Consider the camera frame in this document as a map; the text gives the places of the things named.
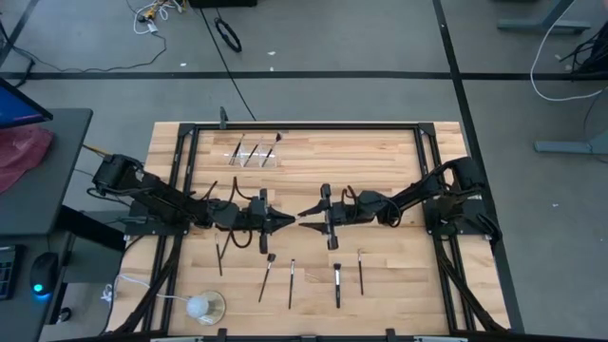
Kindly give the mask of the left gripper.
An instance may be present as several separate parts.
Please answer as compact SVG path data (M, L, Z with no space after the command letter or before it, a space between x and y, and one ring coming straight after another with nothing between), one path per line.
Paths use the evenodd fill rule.
M251 231L259 231L258 249L263 254L268 253L268 236L284 227L295 223L295 217L275 208L271 209L271 217L274 220L270 226L270 205L268 203L268 192L266 188L259 190L257 196L251 197L245 211L245 224Z

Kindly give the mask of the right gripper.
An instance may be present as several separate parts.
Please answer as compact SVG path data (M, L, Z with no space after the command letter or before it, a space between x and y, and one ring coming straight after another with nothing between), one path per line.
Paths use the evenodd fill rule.
M321 185L321 201L312 208L306 209L298 215L307 217L324 213L324 222L304 222L300 226L311 228L327 237L327 246L330 251L339 247L335 227L353 224L357 217L357 195L351 186L342 190L341 201L332 202L331 186L328 183Z

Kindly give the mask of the angled makeup brush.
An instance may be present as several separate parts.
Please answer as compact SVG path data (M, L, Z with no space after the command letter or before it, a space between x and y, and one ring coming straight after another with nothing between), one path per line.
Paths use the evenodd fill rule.
M258 296L258 300L257 300L258 303L260 303L262 300L262 297L263 297L263 294L265 291L265 287L266 287L266 284L268 281L268 277L269 277L269 274L271 272L271 269L272 269L272 266L273 266L273 263L275 262L275 260L276 260L276 254L267 255L267 267L266 267L266 271L265 271L262 285L260 288L260 292L259 292L259 296Z

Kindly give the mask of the fan makeup brush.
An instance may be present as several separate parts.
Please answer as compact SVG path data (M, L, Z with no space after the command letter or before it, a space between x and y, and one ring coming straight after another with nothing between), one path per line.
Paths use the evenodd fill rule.
M275 140L274 140L273 144L271 145L268 153L264 157L263 161L261 162L260 167L265 167L266 163L268 162L268 160L270 159L271 155L273 154L276 145L281 140L282 140L282 133L281 132L277 132L276 135L275 135Z

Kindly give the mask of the clear acrylic brush organizer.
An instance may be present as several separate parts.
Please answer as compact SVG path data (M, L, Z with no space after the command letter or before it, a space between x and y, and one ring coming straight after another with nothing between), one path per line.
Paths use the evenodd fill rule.
M248 139L240 137L224 155L227 164L241 168L271 168L277 166L277 141L262 137Z

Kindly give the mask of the white spherical device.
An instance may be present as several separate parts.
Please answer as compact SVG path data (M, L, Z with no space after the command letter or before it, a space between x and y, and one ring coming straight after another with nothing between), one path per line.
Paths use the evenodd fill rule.
M204 296L192 296L186 302L187 314L195 319L200 319L207 315L209 308L209 301Z

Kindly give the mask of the black box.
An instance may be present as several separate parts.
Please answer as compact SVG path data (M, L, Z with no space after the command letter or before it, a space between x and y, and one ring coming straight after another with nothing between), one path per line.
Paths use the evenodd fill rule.
M258 0L187 0L192 8L243 8L255 7Z

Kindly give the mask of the black computer mouse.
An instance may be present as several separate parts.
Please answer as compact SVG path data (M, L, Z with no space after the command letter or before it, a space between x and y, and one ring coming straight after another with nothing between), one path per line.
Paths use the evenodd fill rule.
M34 259L29 270L29 286L36 298L42 300L54 292L58 267L59 257L57 253L45 252Z

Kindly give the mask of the dark grey side desk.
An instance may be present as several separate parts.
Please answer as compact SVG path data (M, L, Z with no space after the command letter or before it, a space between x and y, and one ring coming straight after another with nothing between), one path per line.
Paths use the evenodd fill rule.
M0 195L0 247L23 247L13 297L0 300L0 342L38 342L62 290L62 281L57 280L49 294L35 294L29 284L31 265L47 251L63 259L73 241L56 222L93 111L56 108L51 113L53 120L41 124L53 133L45 158Z

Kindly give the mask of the grey desk foot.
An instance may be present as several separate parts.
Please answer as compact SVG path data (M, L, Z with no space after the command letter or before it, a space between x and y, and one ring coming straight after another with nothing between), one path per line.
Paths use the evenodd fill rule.
M591 136L589 130L592 110L589 109L582 121L582 141L535 141L533 148L539 153L578 154L593 157L608 156L608 128Z

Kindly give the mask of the pink cloth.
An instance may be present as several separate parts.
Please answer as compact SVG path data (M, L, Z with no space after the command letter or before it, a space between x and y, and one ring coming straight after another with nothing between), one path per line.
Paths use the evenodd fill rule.
M52 140L53 133L38 125L0 130L0 194L42 162Z

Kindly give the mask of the black keyboard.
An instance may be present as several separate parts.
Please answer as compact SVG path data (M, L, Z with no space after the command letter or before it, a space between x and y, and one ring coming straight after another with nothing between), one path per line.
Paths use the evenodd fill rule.
M24 252L21 244L0 246L0 301L13 297Z

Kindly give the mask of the monitor with blue screen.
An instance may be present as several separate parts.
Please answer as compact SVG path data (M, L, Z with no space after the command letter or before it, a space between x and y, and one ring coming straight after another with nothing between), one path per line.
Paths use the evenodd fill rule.
M50 112L0 78L0 129L52 120Z

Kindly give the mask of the black aluminium table frame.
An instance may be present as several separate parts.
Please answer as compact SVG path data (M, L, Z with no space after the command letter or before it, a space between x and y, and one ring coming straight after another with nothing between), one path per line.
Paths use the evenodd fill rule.
M145 168L163 179L175 179L196 196L210 194L243 204L266 188L278 211L295 223L272 234L269 250L276 254L265 291L257 302L267 267L255 237L238 234L226 249L219 276L216 230L194 228L180 250L176 289L179 295L206 290L221 293L227 304L224 317L204 326L187 315L177 301L169 324L173 335L217 335L322 339L372 337L395 329L399 335L445 334L450 324L478 327L479 321L454 294L444 301L443 277L436 261L435 243L428 234L421 205L407 210L396 228L375 222L339 227L339 247L330 251L327 240L300 223L313 216L298 213L317 204L320 187L328 183L334 200L348 185L356 191L374 190L394 195L422 178L439 162L466 154L456 123L236 123L220 130L204 126L196 138L180 138L176 123L157 123ZM230 166L224 155L244 133L282 140L276 146L277 166ZM239 192L232 196L231 186ZM365 294L360 294L357 250L362 251ZM291 259L295 259L292 308L288 310ZM341 308L335 306L333 264L341 263Z

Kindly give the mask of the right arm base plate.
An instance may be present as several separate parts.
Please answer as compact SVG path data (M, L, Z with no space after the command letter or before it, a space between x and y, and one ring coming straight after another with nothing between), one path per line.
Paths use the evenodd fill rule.
M471 225L466 222L449 222L448 224L437 225L427 230L431 236L453 236L453 235L490 235L485 228Z

